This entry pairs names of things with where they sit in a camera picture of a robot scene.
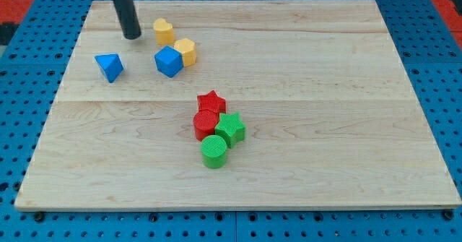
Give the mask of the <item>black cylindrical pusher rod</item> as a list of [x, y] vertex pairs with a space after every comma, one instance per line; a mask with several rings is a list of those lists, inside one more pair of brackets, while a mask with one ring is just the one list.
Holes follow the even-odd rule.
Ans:
[[124, 38], [129, 40], [139, 38], [141, 36], [141, 28], [134, 0], [113, 0], [113, 4]]

